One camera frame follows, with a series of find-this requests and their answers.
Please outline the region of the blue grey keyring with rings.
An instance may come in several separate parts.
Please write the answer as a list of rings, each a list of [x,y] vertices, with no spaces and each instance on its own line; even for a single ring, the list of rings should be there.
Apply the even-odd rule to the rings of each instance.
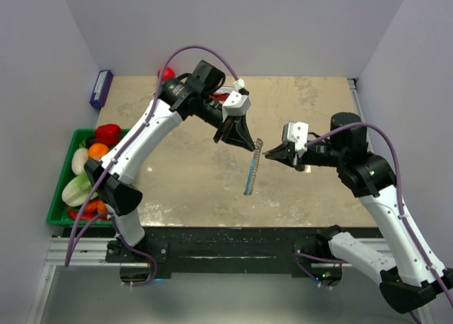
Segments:
[[[256,181],[256,176],[258,174],[260,156],[262,154],[263,145],[264,145],[263,140],[257,138],[255,142],[255,150],[253,152],[253,157],[248,172],[248,177],[246,180],[246,185],[243,192],[245,196],[252,195],[253,193],[253,187]]]

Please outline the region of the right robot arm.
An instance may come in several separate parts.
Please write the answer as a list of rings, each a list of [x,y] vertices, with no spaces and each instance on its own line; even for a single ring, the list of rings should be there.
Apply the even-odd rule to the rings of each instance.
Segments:
[[[323,262],[346,262],[377,284],[385,301],[398,313],[410,313],[445,294],[452,299],[452,269],[434,254],[403,200],[398,160],[391,163],[372,153],[367,131],[381,130],[351,112],[331,118],[329,133],[309,140],[309,126],[289,122],[282,143],[265,158],[295,170],[333,167],[342,184],[374,219],[390,255],[359,242],[339,226],[318,237],[315,253]]]

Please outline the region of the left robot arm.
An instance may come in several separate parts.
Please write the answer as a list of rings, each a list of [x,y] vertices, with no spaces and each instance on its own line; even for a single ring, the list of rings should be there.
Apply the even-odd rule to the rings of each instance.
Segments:
[[[246,124],[251,106],[244,80],[237,79],[223,103],[212,98],[226,79],[215,66],[202,60],[189,74],[165,80],[132,129],[100,160],[90,159],[85,171],[98,196],[113,213],[117,232],[125,241],[122,254],[139,262],[147,253],[138,206],[142,193],[132,186],[143,162],[159,143],[184,120],[196,116],[216,130],[214,142],[254,151]]]

